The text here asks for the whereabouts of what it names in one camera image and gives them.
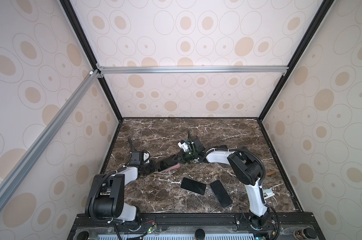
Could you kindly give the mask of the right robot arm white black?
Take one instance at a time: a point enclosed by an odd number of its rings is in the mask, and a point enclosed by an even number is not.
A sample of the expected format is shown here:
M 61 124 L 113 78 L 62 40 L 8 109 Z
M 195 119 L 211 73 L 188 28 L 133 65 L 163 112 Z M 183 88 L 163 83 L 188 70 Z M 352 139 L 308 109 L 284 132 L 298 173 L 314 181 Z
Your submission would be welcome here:
M 249 221 L 256 230 L 262 229 L 270 216 L 262 183 L 266 169 L 261 160 L 247 147 L 228 148 L 226 145 L 205 148 L 198 137 L 178 143 L 178 161 L 182 164 L 218 163 L 230 165 L 237 179 L 245 185 L 249 199 Z

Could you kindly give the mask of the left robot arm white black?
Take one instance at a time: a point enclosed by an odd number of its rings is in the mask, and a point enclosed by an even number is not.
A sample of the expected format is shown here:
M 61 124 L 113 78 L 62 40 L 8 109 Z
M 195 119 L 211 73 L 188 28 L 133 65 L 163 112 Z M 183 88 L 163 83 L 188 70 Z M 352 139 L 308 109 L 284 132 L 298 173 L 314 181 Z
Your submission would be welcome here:
M 139 208 L 125 203 L 125 186 L 154 173 L 156 166 L 150 160 L 150 152 L 136 150 L 130 138 L 128 142 L 128 161 L 118 170 L 109 174 L 98 174 L 93 178 L 85 214 L 95 222 L 141 223 Z

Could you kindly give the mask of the pink phone case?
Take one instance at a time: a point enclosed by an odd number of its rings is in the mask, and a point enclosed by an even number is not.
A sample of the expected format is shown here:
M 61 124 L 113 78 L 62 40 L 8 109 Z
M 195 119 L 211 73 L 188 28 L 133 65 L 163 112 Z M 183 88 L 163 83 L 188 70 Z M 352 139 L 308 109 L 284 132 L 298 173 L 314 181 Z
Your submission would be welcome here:
M 180 164 L 175 164 L 175 165 L 172 165 L 172 166 L 168 166 L 168 165 L 163 165 L 163 166 L 160 166 L 158 168 L 158 172 L 159 173 L 167 173 L 167 172 L 170 172 L 170 171 L 173 171 L 173 170 L 177 170 L 181 167 Z

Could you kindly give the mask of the blue phone black screen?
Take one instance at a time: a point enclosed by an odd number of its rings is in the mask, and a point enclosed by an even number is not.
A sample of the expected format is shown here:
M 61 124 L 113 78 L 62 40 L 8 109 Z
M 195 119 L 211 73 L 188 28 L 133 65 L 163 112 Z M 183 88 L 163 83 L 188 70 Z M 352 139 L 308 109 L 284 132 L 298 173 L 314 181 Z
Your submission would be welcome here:
M 174 157 L 169 157 L 169 158 L 166 158 L 164 160 L 161 160 L 159 162 L 159 165 L 158 165 L 158 168 L 160 166 L 163 166 L 163 165 L 168 165 L 168 166 L 172 166 L 172 165 L 175 165 L 175 164 L 179 164 L 178 162 L 174 161 L 173 159 Z

